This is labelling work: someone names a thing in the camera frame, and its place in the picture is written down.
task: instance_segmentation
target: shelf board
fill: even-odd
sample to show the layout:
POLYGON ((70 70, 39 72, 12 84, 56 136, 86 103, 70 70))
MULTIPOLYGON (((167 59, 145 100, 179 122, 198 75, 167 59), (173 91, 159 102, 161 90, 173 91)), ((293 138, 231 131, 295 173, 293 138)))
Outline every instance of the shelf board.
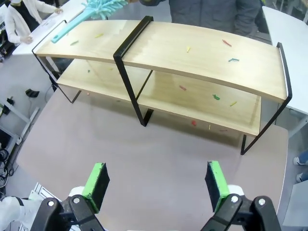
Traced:
POLYGON ((198 79, 153 71, 138 104, 251 136, 260 130, 260 96, 198 79))
MULTIPOLYGON (((114 63, 113 54, 139 21, 106 20, 79 24, 39 56, 114 63)), ((124 56, 124 64, 205 80, 282 103, 286 86, 278 48, 218 30, 151 22, 124 56), (236 58, 239 62, 228 62, 236 58)))
MULTIPOLYGON (((137 96, 150 70, 135 67, 126 67, 126 70, 134 93, 137 96)), ((57 83, 130 101, 115 64, 75 59, 64 71, 57 83)))

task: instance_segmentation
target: black metal frame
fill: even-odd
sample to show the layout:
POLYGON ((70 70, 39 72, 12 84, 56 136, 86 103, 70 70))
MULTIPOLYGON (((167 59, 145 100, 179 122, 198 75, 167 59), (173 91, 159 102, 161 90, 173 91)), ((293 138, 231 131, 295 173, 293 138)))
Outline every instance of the black metal frame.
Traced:
POLYGON ((243 136, 241 155, 244 155, 257 142, 257 140, 260 139, 260 137, 271 126, 271 124, 278 118, 278 116, 281 114, 281 112, 284 110, 284 108, 288 105, 288 103, 292 99, 292 87, 291 87, 288 65, 287 65, 287 61, 285 59, 283 46, 280 42, 278 42, 277 48, 279 48, 280 53, 281 53, 281 57, 282 57, 282 63, 283 63, 284 74, 285 74, 285 81, 286 81, 286 86, 287 86, 287 91, 288 91, 287 92, 288 93, 287 98, 283 101, 283 103, 278 108, 278 110, 273 115, 273 117, 269 120, 269 122, 265 125, 265 127, 259 132, 259 134, 252 140, 252 142, 247 146, 247 148, 245 148, 246 135, 243 136))
POLYGON ((147 83, 149 77, 151 76, 152 72, 151 71, 146 79, 146 81, 144 82, 140 92, 138 93, 137 97, 134 94, 134 90, 131 86, 128 74, 126 72, 124 63, 122 58, 124 57, 124 55, 126 54, 126 52, 130 49, 131 45, 136 41, 136 39, 138 38, 138 36, 142 33, 142 31, 150 24, 150 22, 153 21, 153 17, 150 16, 145 16, 140 23, 136 26, 136 28, 131 32, 131 34, 124 40, 124 42, 120 45, 120 47, 116 50, 116 52, 114 53, 114 60, 115 60, 115 64, 120 72, 120 75, 123 79, 124 85, 126 87, 126 90, 128 92, 128 95, 130 97, 131 103, 133 104, 133 107, 135 109, 135 112, 137 114, 137 117, 140 121, 140 123, 143 126, 147 126, 151 115, 153 113, 152 109, 148 109, 145 116, 142 116, 141 110, 139 108, 139 105, 137 103, 138 97, 140 96, 141 91, 143 90, 145 84, 147 83))
MULTIPOLYGON (((55 28, 57 28, 60 24, 62 24, 62 22, 65 22, 67 23, 66 20, 62 20, 55 28)), ((52 29, 33 49, 32 49, 32 53, 34 55, 34 57, 37 59, 37 61, 39 62, 39 64, 41 65, 41 67, 44 69, 44 71, 48 74, 50 80, 53 79, 52 76, 50 75, 50 73, 48 72, 48 70, 46 69, 45 65, 40 61, 40 59, 38 58, 38 56, 34 53, 34 49, 51 33, 54 31, 54 29, 52 29)), ((75 100, 78 98, 79 94, 81 93, 81 90, 78 91, 78 93, 75 95, 75 97, 73 98, 73 100, 70 100, 68 98, 68 96, 64 93, 64 91, 60 88, 60 86, 56 83, 56 82, 53 82, 53 84, 60 89, 60 91, 63 93, 63 95, 67 98, 67 100, 70 102, 70 103, 74 103, 75 100)))

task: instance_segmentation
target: person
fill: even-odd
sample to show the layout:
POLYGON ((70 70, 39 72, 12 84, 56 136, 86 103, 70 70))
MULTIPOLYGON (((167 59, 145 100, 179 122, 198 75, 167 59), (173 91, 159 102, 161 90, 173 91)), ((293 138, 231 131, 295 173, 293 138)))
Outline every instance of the person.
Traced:
POLYGON ((63 10, 38 0, 11 0, 4 19, 5 30, 11 43, 30 44, 33 41, 30 34, 43 21, 39 11, 61 13, 63 10))
MULTIPOLYGON (((130 0, 156 6, 165 0, 130 0)), ((259 0, 169 0, 173 23, 202 26, 247 36, 261 8, 259 0)))

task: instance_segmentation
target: person in dark jacket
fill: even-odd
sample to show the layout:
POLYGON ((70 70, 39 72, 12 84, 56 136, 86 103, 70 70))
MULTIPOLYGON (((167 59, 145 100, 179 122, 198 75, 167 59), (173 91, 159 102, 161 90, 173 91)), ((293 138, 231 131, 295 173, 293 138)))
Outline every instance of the person in dark jacket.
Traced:
MULTIPOLYGON (((139 0, 157 6, 165 0, 139 0)), ((247 36, 260 10, 260 0, 169 0, 173 23, 202 26, 247 36)))

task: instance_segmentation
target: black object on floor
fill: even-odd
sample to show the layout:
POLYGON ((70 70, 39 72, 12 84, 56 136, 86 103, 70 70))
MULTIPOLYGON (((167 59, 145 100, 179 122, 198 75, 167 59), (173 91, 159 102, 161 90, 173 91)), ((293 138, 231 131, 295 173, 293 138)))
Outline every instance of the black object on floor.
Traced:
MULTIPOLYGON (((6 101, 9 104, 11 104, 12 106, 15 104, 15 101, 12 100, 12 99, 9 99, 9 98, 6 101)), ((7 106, 4 105, 3 108, 2 108, 2 112, 3 112, 3 114, 8 115, 10 113, 10 109, 7 106)))
POLYGON ((39 95, 39 91, 28 89, 26 90, 26 95, 30 98, 36 98, 39 95))

